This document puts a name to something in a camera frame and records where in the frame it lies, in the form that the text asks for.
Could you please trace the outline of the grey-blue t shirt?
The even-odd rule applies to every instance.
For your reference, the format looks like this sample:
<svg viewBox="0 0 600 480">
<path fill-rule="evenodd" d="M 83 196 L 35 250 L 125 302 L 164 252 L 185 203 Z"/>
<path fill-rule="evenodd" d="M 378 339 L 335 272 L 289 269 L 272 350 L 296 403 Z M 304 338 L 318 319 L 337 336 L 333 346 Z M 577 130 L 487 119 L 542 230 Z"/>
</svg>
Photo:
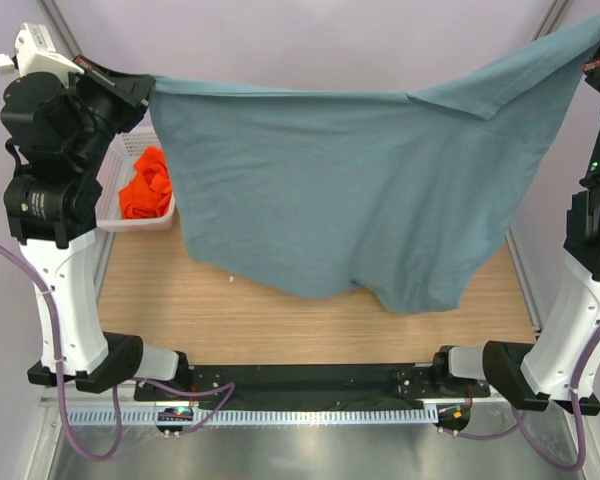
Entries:
<svg viewBox="0 0 600 480">
<path fill-rule="evenodd" d="M 416 92 L 158 77 L 150 116 L 188 254 L 296 296 L 455 309 L 599 44 L 600 14 Z"/>
</svg>

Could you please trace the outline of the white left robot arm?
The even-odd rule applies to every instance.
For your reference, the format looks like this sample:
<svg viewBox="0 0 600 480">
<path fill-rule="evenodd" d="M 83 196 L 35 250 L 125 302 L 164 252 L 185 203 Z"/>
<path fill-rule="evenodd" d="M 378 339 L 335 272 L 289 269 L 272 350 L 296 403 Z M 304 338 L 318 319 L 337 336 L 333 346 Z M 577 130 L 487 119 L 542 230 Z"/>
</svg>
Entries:
<svg viewBox="0 0 600 480">
<path fill-rule="evenodd" d="M 136 398 L 159 384 L 187 390 L 186 356 L 136 335 L 102 330 L 93 281 L 97 175 L 110 143 L 144 117 L 155 81 L 59 54 L 46 27 L 22 25 L 13 57 L 18 77 L 0 113 L 15 161 L 3 201 L 11 235 L 33 269 L 43 354 L 32 384 L 101 393 L 137 380 Z"/>
</svg>

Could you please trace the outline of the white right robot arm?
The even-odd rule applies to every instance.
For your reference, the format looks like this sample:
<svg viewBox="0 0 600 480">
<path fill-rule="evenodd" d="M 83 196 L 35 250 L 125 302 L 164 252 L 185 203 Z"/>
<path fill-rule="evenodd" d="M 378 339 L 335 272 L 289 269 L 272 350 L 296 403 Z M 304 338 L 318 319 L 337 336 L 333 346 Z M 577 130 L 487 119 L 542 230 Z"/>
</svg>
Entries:
<svg viewBox="0 0 600 480">
<path fill-rule="evenodd" d="M 600 43 L 583 73 L 600 94 Z M 518 410 L 554 401 L 570 413 L 600 413 L 600 129 L 580 184 L 566 215 L 565 274 L 537 342 L 444 347 L 434 357 L 449 377 L 485 381 Z"/>
</svg>

